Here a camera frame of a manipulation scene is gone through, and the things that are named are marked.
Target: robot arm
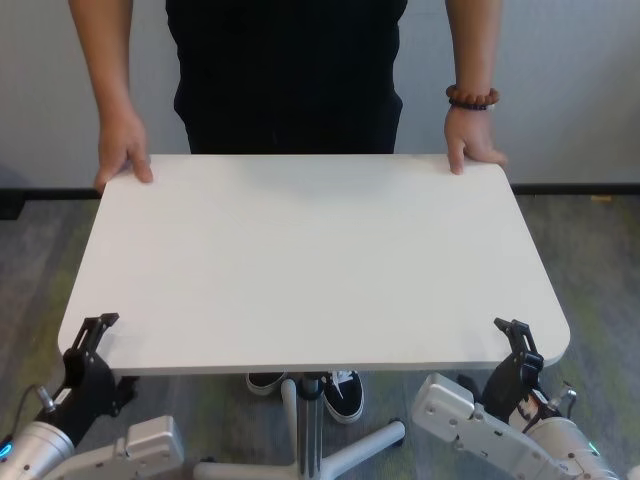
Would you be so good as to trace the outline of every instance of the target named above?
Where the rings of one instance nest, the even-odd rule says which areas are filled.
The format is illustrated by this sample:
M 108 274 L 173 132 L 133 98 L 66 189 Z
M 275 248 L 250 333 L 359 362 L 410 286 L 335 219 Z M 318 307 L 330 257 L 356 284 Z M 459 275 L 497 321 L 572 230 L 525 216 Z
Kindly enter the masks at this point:
M 73 455 L 61 430 L 29 424 L 0 464 L 0 480 L 114 480 L 147 478 L 173 470 L 184 461 L 173 418 L 165 416 L 129 428 L 113 445 Z
M 181 465 L 184 452 L 171 417 L 133 425 L 108 447 L 74 456 L 75 447 L 101 415 L 117 416 L 135 396 L 134 378 L 116 380 L 96 353 L 117 314 L 84 321 L 64 356 L 65 379 L 49 397 L 38 388 L 43 409 L 17 438 L 0 444 L 0 480 L 101 480 L 146 478 Z
M 496 325 L 509 336 L 513 353 L 483 394 L 468 379 L 461 379 L 465 388 L 429 375 L 413 405 L 413 421 L 517 480 L 619 480 L 576 424 L 560 414 L 562 400 L 575 399 L 573 389 L 566 386 L 551 400 L 542 392 L 543 359 L 529 327 L 515 320 L 496 320 Z

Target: white shoe sole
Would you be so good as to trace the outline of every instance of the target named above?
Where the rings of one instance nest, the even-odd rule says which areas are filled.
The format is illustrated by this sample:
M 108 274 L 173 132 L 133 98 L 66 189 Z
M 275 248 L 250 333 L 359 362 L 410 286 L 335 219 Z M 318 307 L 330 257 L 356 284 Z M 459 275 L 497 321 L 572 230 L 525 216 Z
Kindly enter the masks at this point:
M 251 383 L 251 381 L 249 380 L 249 374 L 246 374 L 244 376 L 244 381 L 246 382 L 247 388 L 251 393 L 253 393 L 254 395 L 258 395 L 260 397 L 266 397 L 274 393 L 276 390 L 278 390 L 280 388 L 280 384 L 284 382 L 286 378 L 287 378 L 287 372 L 284 372 L 282 375 L 280 375 L 278 380 L 276 380 L 270 385 L 267 385 L 266 387 L 259 387 L 258 385 L 254 385 L 253 383 Z
M 364 411 L 364 391 L 362 392 L 360 408 L 356 413 L 354 413 L 353 415 L 349 415 L 348 417 L 338 413 L 338 411 L 331 406 L 324 394 L 322 394 L 322 399 L 324 400 L 324 404 L 327 406 L 327 410 L 329 410 L 329 413 L 331 414 L 333 419 L 336 422 L 341 423 L 342 425 L 349 425 L 351 423 L 357 422 L 362 416 L 362 412 Z

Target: white wall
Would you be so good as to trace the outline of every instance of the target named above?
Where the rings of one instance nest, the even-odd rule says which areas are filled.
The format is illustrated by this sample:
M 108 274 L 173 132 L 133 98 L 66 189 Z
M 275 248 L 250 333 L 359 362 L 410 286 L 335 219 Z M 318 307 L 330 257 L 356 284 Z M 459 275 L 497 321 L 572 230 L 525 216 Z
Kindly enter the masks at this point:
M 640 182 L 640 2 L 505 0 L 497 143 L 513 182 Z M 441 0 L 409 0 L 398 152 L 442 152 L 453 64 Z M 150 151 L 188 150 L 164 2 L 137 0 L 132 89 Z M 0 0 L 0 188 L 86 187 L 97 117 L 66 1 Z

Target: white table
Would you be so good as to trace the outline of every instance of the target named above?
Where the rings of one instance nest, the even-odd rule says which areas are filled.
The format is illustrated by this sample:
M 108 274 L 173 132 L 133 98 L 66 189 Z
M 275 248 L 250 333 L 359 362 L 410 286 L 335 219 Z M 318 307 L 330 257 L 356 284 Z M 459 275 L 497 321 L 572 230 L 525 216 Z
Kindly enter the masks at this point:
M 121 375 L 489 368 L 509 353 L 495 317 L 528 323 L 547 364 L 568 346 L 499 167 L 454 176 L 429 155 L 152 166 L 152 185 L 125 173 L 107 186 L 61 351 L 104 312 L 121 318 L 98 352 Z

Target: black sneaker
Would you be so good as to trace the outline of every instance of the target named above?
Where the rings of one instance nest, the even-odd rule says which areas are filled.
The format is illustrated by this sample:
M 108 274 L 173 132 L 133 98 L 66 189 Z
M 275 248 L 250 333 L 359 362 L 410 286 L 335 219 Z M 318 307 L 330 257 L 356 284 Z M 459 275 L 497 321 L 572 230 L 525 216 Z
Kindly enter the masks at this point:
M 264 397 L 275 392 L 285 378 L 286 372 L 247 373 L 245 380 L 251 393 Z
M 364 409 L 364 391 L 358 372 L 331 372 L 322 378 L 324 404 L 336 422 L 353 423 Z

